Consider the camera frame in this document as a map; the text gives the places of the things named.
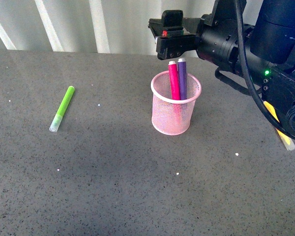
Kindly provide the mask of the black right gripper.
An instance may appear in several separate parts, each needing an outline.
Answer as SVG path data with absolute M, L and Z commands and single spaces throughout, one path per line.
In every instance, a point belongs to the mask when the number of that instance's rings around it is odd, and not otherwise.
M 200 18 L 182 19 L 183 35 L 162 36 L 160 19 L 150 19 L 148 27 L 156 40 L 160 60 L 181 57 L 187 51 L 196 51 L 224 71 L 240 74 L 236 6 L 233 0 L 217 0 L 212 13 Z

